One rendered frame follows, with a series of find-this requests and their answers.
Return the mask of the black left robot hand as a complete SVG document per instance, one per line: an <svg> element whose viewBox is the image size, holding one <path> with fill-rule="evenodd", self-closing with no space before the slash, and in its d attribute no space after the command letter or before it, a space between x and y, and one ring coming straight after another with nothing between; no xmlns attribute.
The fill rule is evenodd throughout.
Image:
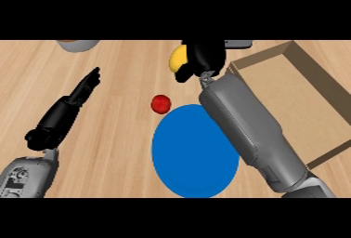
<svg viewBox="0 0 351 238"><path fill-rule="evenodd" d="M28 148L34 151L53 149L62 143L70 130L79 109L100 84L100 68L87 74L70 94L57 99L45 112L37 127L25 135Z"/></svg>

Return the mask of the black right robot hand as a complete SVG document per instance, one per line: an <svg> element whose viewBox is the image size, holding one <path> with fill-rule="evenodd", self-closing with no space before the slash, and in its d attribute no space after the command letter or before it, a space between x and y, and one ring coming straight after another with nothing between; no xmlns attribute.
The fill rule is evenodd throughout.
<svg viewBox="0 0 351 238"><path fill-rule="evenodd" d="M200 77L205 72L216 76L225 61L224 39L187 39L183 46L186 46L186 63L174 73L175 81L184 83L191 75Z"/></svg>

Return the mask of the yellow lemon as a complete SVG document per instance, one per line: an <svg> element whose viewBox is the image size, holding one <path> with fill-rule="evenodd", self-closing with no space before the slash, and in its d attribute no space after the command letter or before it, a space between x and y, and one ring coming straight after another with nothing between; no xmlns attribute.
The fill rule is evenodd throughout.
<svg viewBox="0 0 351 238"><path fill-rule="evenodd" d="M174 49L169 59L168 59L168 68L175 73L178 72L181 66L187 63L187 56L186 56L186 45L177 46Z"/></svg>

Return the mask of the brown cardboard box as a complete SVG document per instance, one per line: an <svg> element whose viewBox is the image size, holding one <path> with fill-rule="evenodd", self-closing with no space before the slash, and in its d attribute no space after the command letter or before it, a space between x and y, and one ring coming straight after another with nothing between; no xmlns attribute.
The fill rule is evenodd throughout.
<svg viewBox="0 0 351 238"><path fill-rule="evenodd" d="M351 148L351 94L296 42L236 59L239 75L309 168Z"/></svg>

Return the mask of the blue plate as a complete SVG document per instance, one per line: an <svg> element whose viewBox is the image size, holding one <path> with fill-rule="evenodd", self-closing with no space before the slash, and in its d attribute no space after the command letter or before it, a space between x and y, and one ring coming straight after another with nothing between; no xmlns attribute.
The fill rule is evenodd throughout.
<svg viewBox="0 0 351 238"><path fill-rule="evenodd" d="M186 198L208 198L236 175L239 154L203 107L174 109L157 124L150 147L157 177Z"/></svg>

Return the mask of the dark grey flat object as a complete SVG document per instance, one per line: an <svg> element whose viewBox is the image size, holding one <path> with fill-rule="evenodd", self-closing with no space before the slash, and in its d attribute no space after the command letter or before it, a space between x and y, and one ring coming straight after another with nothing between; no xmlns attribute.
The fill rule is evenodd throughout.
<svg viewBox="0 0 351 238"><path fill-rule="evenodd" d="M225 40L224 48L225 49L246 49L250 48L252 41L250 40Z"/></svg>

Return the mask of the red round fruit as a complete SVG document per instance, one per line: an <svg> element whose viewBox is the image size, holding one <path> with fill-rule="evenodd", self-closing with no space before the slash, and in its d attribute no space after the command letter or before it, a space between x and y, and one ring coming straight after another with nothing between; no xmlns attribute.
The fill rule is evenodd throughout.
<svg viewBox="0 0 351 238"><path fill-rule="evenodd" d="M168 96L156 95L150 102L150 109L157 114L165 114L169 111L171 101Z"/></svg>

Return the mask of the grey bowl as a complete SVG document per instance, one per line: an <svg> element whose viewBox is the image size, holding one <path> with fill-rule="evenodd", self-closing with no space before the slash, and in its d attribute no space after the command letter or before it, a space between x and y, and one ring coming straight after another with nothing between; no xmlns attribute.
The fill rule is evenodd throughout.
<svg viewBox="0 0 351 238"><path fill-rule="evenodd" d="M94 46L98 44L98 40L57 41L57 44L66 52L78 53L94 48Z"/></svg>

